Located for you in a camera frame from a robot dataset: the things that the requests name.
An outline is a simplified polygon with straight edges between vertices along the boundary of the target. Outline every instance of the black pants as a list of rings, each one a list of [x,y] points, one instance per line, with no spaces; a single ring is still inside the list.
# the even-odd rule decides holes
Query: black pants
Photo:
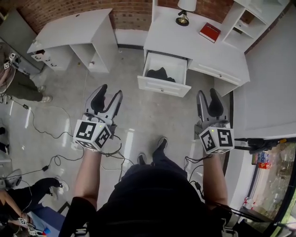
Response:
[[[124,180],[128,176],[134,174],[135,172],[139,172],[141,170],[149,169],[151,166],[156,166],[162,169],[167,169],[174,171],[187,179],[187,172],[184,171],[180,166],[178,166],[175,162],[171,161],[166,157],[165,153],[161,149],[156,149],[152,154],[153,162],[150,165],[133,165],[131,166],[122,177]]]
[[[40,202],[40,200],[49,193],[50,187],[60,187],[60,183],[55,178],[46,178],[37,181],[33,186],[20,188],[20,189],[10,189],[8,194],[12,197],[15,203],[18,205],[20,210],[24,210],[30,203],[30,205],[24,210],[25,213],[30,212],[35,208],[35,206]]]
[[[6,94],[19,99],[32,101],[41,101],[43,97],[29,76],[17,70],[10,86],[6,90]]]

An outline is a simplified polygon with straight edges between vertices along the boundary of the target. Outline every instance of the open drawer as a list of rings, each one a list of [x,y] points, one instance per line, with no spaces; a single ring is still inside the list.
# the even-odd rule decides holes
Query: open drawer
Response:
[[[147,77],[149,70],[166,70],[167,77],[172,77],[176,82]],[[187,61],[184,59],[148,53],[142,76],[138,76],[139,88],[164,94],[184,97],[191,89],[186,85]]]

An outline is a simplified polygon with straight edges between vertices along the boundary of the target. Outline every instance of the white shelf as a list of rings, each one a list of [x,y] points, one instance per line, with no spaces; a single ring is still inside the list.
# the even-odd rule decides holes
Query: white shelf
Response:
[[[89,63],[93,59],[93,55],[96,52],[92,44],[73,44],[70,45],[78,58],[82,63],[88,67]]]
[[[245,10],[246,8],[241,4],[238,4],[236,2],[233,3],[230,11],[223,21],[219,38],[224,40],[228,36],[230,31],[232,31],[233,27],[235,26],[235,23],[238,21],[238,19],[241,18]]]
[[[97,52],[95,52],[93,54],[93,57],[91,59],[91,62],[93,62],[93,64],[90,63],[89,65],[86,66],[87,69],[90,72],[102,72],[102,71],[104,71],[105,65],[104,65],[102,59],[100,58],[100,56],[98,55]]]
[[[244,32],[240,34],[232,30],[224,42],[244,52],[254,42],[254,39]]]
[[[241,20],[239,20],[234,27],[244,32],[248,36],[256,38],[265,30],[266,24],[255,17],[249,24],[245,24]]]
[[[289,0],[235,0],[246,7],[254,16],[271,24],[288,5]]]

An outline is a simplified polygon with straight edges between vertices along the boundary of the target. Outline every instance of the hand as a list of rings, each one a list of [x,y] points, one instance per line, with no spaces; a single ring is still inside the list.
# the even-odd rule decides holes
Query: hand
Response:
[[[23,213],[21,218],[25,219],[27,224],[32,224],[33,223],[32,218],[29,217],[26,213]]]

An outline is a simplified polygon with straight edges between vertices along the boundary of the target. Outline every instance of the red book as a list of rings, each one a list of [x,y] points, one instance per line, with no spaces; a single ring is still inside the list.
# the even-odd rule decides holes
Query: red book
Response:
[[[221,30],[219,30],[216,27],[214,27],[213,25],[207,23],[201,29],[199,34],[214,43],[218,39],[220,32],[221,32]]]

